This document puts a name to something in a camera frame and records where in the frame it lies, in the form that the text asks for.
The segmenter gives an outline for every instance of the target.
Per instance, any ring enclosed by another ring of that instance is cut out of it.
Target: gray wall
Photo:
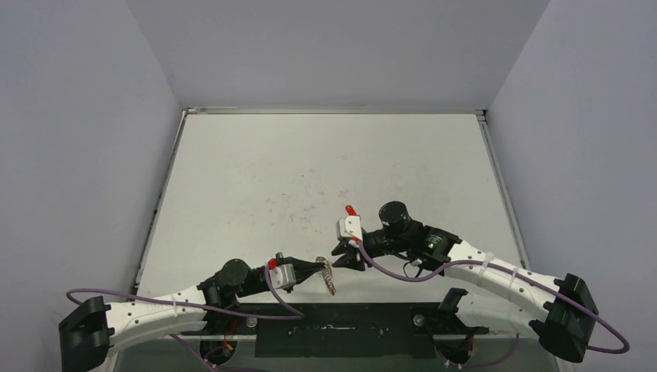
[[[657,3],[552,0],[488,114],[533,266],[585,278],[630,340],[578,370],[655,370],[655,112]]]
[[[127,0],[185,106],[488,107],[548,0]]]
[[[179,118],[124,2],[2,2],[0,370],[60,369],[68,288],[128,289]]]

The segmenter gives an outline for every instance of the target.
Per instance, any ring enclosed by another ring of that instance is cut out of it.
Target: white table
[[[197,284],[232,258],[251,267],[279,251],[329,258],[345,205],[374,230],[380,206],[393,200],[403,201],[414,219],[520,264],[475,115],[188,115],[139,294]],[[401,272],[401,260],[378,260]],[[472,290],[443,277],[404,283],[374,269],[336,269],[334,282],[334,297],[316,275],[284,298],[422,302],[440,301],[451,287]],[[242,300],[274,301],[268,293]]]

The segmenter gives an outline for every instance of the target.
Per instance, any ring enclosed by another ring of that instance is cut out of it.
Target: bolt
[[[418,327],[422,327],[425,324],[425,317],[421,314],[417,314],[413,317],[413,324]]]
[[[246,326],[249,328],[253,328],[257,326],[258,324],[258,319],[255,318],[246,318]]]

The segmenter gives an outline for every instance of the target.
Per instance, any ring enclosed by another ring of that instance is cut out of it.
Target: screw
[[[425,317],[417,314],[416,316],[413,317],[413,324],[415,324],[418,327],[422,327],[425,324]]]
[[[246,318],[246,326],[253,328],[258,324],[258,319],[255,318]]]

